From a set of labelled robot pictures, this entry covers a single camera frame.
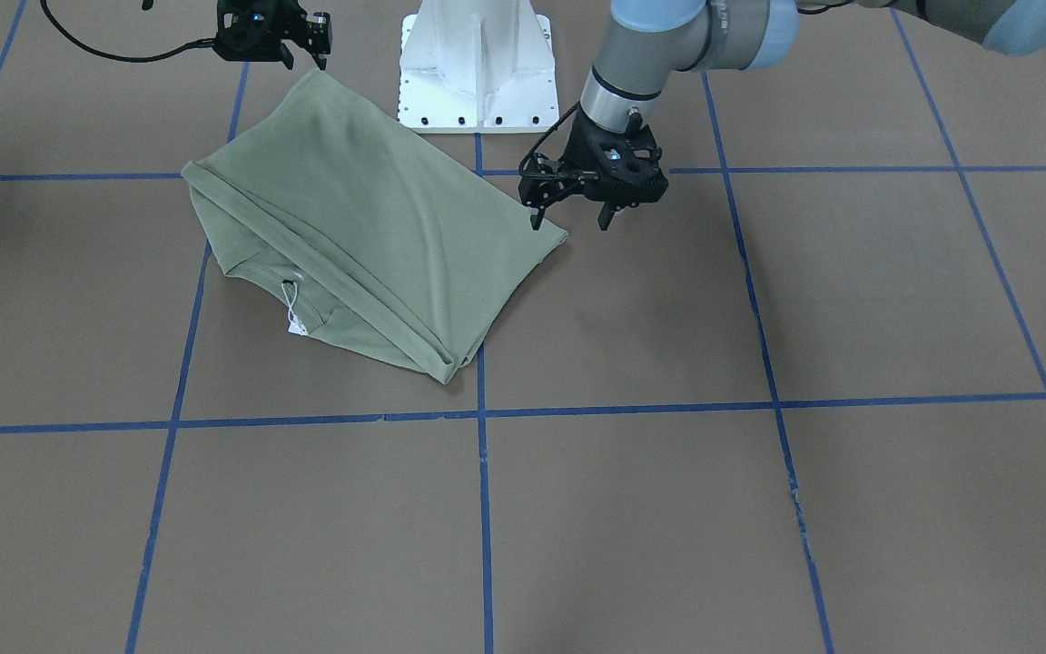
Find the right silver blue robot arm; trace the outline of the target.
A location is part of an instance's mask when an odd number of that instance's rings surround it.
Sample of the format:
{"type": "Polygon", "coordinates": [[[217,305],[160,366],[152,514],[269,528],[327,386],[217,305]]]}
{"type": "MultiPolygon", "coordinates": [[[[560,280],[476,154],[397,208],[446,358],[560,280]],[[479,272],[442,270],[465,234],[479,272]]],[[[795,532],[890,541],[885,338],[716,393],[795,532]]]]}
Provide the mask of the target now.
{"type": "Polygon", "coordinates": [[[324,70],[335,45],[328,12],[299,1],[40,1],[45,21],[83,53],[156,64],[194,53],[229,63],[306,58],[324,70]]]}

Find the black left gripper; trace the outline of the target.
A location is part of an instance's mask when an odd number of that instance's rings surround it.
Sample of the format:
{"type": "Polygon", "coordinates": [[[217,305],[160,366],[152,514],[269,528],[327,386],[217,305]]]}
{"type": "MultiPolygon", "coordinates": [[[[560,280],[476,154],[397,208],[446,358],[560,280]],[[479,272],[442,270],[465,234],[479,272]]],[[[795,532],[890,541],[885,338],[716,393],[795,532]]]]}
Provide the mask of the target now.
{"type": "Polygon", "coordinates": [[[601,125],[595,125],[585,114],[572,114],[570,117],[572,125],[563,154],[558,158],[551,158],[538,151],[538,148],[555,132],[555,128],[549,128],[519,162],[520,202],[531,208],[531,228],[532,231],[539,231],[552,203],[561,202],[570,195],[582,195],[590,202],[601,203],[597,226],[599,231],[606,232],[615,216],[621,212],[621,206],[618,203],[602,203],[597,200],[595,195],[598,179],[597,160],[592,154],[592,149],[594,145],[602,144],[607,138],[632,137],[641,133],[652,133],[652,130],[645,125],[642,114],[629,114],[622,120],[623,127],[619,133],[611,132],[601,125]]]}

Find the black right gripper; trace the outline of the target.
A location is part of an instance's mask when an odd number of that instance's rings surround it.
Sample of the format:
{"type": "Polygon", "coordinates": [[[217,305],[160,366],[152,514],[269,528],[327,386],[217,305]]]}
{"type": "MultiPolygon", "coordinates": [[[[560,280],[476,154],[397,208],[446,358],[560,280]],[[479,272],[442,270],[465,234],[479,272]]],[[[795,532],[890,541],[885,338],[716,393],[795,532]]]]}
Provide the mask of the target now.
{"type": "MultiPolygon", "coordinates": [[[[299,1],[275,1],[269,33],[278,42],[292,42],[306,51],[317,69],[327,70],[333,42],[328,12],[309,13],[299,1]]],[[[294,55],[287,45],[275,46],[275,59],[293,70],[294,55]]]]}

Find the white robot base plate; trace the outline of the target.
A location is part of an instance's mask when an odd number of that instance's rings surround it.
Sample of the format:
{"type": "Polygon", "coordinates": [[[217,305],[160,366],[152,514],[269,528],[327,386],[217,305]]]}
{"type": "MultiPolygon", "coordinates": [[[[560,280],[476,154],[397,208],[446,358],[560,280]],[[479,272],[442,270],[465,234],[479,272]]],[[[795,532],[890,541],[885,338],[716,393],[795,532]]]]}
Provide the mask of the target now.
{"type": "Polygon", "coordinates": [[[530,1],[423,1],[400,36],[399,125],[535,134],[556,123],[551,22],[530,1]]]}

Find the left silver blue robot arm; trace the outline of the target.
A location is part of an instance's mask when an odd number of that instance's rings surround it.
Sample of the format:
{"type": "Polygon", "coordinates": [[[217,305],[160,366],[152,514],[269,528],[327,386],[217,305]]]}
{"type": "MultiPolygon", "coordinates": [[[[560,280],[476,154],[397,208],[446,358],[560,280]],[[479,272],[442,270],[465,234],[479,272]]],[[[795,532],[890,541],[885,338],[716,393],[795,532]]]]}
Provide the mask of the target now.
{"type": "Polygon", "coordinates": [[[792,49],[801,16],[846,5],[901,12],[1001,55],[1046,48],[1046,1],[611,1],[578,102],[518,163],[531,228],[573,195],[599,203],[601,231],[627,208],[659,202],[668,180],[650,123],[670,74],[772,66],[792,49]],[[564,153],[540,153],[569,117],[564,153]]]}

